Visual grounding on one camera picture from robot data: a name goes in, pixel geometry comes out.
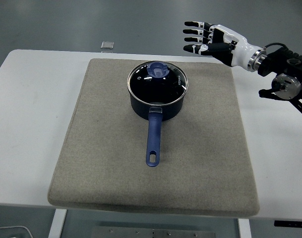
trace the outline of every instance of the saucepan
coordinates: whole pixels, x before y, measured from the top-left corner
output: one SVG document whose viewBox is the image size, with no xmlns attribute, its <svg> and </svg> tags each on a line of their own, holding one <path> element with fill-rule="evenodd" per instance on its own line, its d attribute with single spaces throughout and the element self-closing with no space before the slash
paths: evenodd
<svg viewBox="0 0 302 238">
<path fill-rule="evenodd" d="M 127 88 L 133 110 L 149 121 L 146 164 L 155 167 L 160 162 L 162 121 L 181 110 L 188 89 L 187 76 L 172 63 L 149 61 L 132 70 Z"/>
</svg>

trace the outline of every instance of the blue lid knob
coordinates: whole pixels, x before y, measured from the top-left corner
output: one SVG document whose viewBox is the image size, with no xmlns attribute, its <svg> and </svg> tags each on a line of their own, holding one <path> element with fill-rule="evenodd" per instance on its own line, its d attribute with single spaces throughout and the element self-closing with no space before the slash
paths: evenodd
<svg viewBox="0 0 302 238">
<path fill-rule="evenodd" d="M 167 64 L 163 62 L 153 62 L 147 66 L 147 72 L 153 78 L 163 78 L 169 74 Z"/>
</svg>

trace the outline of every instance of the pot handle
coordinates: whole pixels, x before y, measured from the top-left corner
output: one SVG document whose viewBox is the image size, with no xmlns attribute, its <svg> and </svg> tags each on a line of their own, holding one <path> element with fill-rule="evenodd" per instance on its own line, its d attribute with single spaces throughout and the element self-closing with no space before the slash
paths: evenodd
<svg viewBox="0 0 302 238">
<path fill-rule="evenodd" d="M 149 111 L 149 131 L 146 147 L 146 164 L 155 167 L 160 162 L 162 109 L 151 107 Z"/>
</svg>

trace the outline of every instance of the beige mat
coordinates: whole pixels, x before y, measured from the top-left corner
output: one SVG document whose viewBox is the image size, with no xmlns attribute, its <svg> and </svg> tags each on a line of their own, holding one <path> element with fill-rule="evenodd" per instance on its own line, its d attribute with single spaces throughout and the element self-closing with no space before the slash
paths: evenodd
<svg viewBox="0 0 302 238">
<path fill-rule="evenodd" d="M 139 60 L 92 59 L 48 193 L 56 206 L 244 217 L 259 210 L 230 68 L 174 62 L 189 79 L 163 122 L 159 166 L 145 164 L 148 121 L 126 87 Z"/>
</svg>

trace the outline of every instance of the robotic finger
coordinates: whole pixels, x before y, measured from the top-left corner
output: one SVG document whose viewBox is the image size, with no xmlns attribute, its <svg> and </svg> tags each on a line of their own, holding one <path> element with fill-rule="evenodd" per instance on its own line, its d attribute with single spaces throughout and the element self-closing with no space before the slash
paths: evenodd
<svg viewBox="0 0 302 238">
<path fill-rule="evenodd" d="M 187 52 L 199 54 L 202 56 L 213 56 L 214 53 L 223 52 L 225 54 L 230 53 L 234 49 L 234 46 L 227 43 L 212 43 L 203 45 L 187 45 L 184 46 L 184 50 Z"/>
</svg>

